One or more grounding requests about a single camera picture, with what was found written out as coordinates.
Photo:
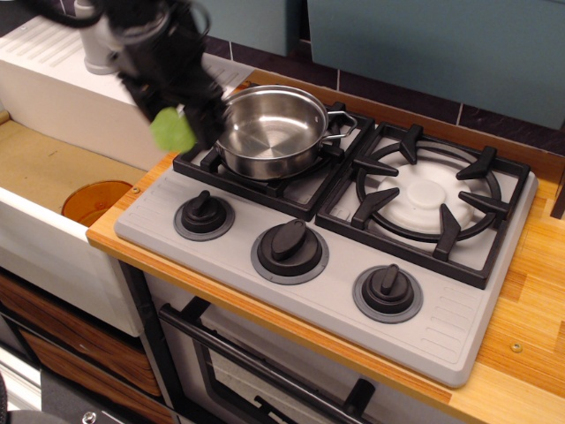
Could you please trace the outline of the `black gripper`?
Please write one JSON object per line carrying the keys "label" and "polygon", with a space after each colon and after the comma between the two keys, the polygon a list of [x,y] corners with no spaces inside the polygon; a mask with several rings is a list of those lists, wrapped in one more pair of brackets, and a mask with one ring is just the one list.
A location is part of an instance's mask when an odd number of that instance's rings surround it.
{"label": "black gripper", "polygon": [[223,91],[204,70],[202,36],[181,26],[127,37],[118,53],[119,79],[140,112],[152,123],[158,113],[183,104],[185,118],[201,150],[226,131]]}

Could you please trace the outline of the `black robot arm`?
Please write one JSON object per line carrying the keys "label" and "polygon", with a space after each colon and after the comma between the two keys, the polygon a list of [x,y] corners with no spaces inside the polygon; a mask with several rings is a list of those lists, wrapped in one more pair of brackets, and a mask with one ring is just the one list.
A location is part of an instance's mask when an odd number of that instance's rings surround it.
{"label": "black robot arm", "polygon": [[206,10],[195,1],[94,1],[84,18],[59,12],[46,1],[25,7],[65,27],[85,29],[106,21],[110,60],[140,112],[155,124],[165,110],[182,111],[186,140],[210,149],[225,130],[226,105],[219,83],[204,69],[206,28],[194,13]]}

